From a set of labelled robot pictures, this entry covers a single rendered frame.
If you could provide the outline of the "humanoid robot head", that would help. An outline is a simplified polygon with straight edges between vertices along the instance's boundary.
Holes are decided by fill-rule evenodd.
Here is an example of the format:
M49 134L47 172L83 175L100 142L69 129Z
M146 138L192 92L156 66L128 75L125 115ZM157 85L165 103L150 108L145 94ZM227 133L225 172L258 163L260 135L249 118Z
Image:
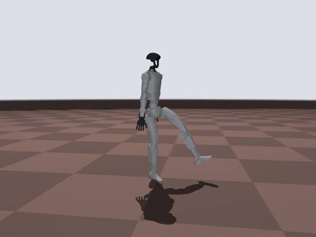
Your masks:
M151 60L151 62L154 63L154 65L153 65L153 66L150 66L149 69L150 69L150 70L152 69L154 72L156 72L156 71L155 71L155 68L158 68L158 66L159 66L160 55L158 55L157 53L150 53L150 54L147 55L146 59L149 59L149 60ZM156 63L155 63L155 60L157 61L157 65L156 65ZM149 70L149 71L150 71L150 70Z

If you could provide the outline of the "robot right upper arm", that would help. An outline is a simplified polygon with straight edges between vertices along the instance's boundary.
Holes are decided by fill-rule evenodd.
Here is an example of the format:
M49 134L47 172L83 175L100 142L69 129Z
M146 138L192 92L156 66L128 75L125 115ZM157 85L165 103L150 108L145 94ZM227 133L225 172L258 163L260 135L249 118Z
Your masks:
M142 79L142 92L145 92L146 93L146 98L145 99L149 99L150 97L150 94L147 92L148 90L148 86L149 86L149 80L151 79L151 73L143 73L142 76L141 76L141 79Z

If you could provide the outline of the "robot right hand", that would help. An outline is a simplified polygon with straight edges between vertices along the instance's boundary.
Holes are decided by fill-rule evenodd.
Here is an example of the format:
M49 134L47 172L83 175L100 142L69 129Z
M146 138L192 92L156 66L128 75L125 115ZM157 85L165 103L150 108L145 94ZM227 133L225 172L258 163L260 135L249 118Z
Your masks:
M140 126L141 126L141 129L140 129L140 131L142 130L142 127L143 127L143 131L144 131L144 124L145 124L145 126L146 126L146 128L147 128L147 125L146 125L146 123L145 123L145 120L144 120L144 118L145 118L145 113L144 113L144 117L140 117L140 114L139 114L139 120L138 120L138 122L137 122L137 127L136 127L136 129L138 128L138 130L140 129ZM138 127L138 125L139 125L139 127Z

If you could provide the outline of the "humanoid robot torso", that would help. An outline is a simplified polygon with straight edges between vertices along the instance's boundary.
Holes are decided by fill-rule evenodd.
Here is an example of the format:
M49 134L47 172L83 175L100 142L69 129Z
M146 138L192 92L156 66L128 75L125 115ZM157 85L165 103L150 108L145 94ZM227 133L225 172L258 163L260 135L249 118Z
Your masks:
M150 69L149 69L150 70ZM149 99L149 108L147 108L147 113L152 113L155 119L161 116L161 107L157 105L159 96L160 96L160 88L161 88L161 75L159 72L154 72L152 69L150 71L146 71L145 73L151 73L151 79L149 80L149 86L147 92L150 94Z

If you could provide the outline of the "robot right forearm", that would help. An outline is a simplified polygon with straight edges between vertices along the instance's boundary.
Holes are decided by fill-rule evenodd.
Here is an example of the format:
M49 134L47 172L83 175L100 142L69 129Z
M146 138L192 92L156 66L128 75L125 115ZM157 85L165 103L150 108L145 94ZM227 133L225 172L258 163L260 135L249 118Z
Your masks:
M146 98L146 93L145 92L143 92L142 94L141 94L141 97L140 97L140 106L141 106L141 108L140 108L140 117L144 117L144 113L145 113L145 110L146 110L146 104L147 104L147 101L145 100L145 98Z

